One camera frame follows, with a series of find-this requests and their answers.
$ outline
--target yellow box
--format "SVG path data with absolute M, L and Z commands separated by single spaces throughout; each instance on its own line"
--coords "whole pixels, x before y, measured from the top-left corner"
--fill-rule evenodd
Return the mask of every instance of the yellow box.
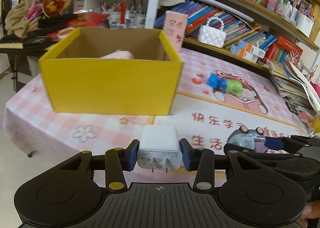
M 105 59 L 116 50 L 134 59 Z M 53 110 L 168 115 L 183 61 L 162 30 L 82 27 L 40 60 Z

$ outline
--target cream handbag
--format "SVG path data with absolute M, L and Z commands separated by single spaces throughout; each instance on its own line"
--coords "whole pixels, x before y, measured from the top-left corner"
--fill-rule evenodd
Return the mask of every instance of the cream handbag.
M 221 22 L 220 30 L 209 26 L 212 20 L 219 20 Z M 223 20 L 215 16 L 209 18 L 206 25 L 202 25 L 200 27 L 198 41 L 204 44 L 222 48 L 227 36 L 227 34 L 223 31 L 223 28 Z

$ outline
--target finger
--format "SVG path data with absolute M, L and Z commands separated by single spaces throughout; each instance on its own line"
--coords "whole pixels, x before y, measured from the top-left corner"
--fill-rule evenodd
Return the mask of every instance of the finger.
M 315 219 L 320 217 L 320 200 L 307 203 L 302 218 Z
M 300 220 L 298 221 L 298 224 L 300 224 L 300 226 L 301 226 L 302 228 L 308 228 L 308 221 L 307 221 L 307 219 L 300 219 Z

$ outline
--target ridged gray surface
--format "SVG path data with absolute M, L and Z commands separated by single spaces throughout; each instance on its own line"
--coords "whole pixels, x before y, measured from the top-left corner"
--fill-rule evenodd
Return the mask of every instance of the ridged gray surface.
M 109 195 L 85 221 L 68 228 L 248 228 L 226 215 L 208 194 L 187 184 L 139 184 Z M 296 223 L 283 228 L 299 228 Z M 21 228 L 34 228 L 29 224 Z

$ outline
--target white tile floor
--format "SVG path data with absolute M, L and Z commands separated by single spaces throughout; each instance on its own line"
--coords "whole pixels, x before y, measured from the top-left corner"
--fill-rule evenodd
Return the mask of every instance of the white tile floor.
M 18 228 L 20 218 L 14 208 L 16 190 L 26 181 L 53 167 L 41 155 L 28 158 L 3 132 L 3 112 L 6 102 L 15 94 L 11 74 L 0 80 L 0 227 Z M 27 83 L 31 77 L 19 74 L 20 82 Z

